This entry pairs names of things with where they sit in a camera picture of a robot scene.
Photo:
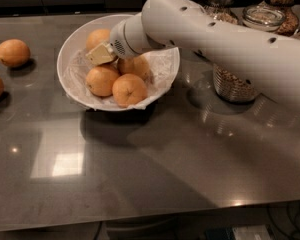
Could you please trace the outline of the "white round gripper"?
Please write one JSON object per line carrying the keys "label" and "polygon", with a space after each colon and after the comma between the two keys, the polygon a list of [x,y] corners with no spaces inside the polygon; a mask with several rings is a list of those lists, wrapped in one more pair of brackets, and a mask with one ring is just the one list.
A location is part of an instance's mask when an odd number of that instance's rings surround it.
{"label": "white round gripper", "polygon": [[128,17],[112,28],[110,43],[104,41],[96,46],[89,47],[86,58],[93,65],[99,66],[114,62],[118,56],[120,58],[138,56],[142,53],[143,37],[144,31],[141,18]]}

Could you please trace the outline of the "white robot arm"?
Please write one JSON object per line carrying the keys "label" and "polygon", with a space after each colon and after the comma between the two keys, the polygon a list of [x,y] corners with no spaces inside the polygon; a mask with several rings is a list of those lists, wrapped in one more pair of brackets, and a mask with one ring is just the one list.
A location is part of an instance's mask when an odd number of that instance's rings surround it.
{"label": "white robot arm", "polygon": [[95,65],[178,47],[202,54],[300,112],[300,40],[222,22],[190,0],[147,0],[87,53]]}

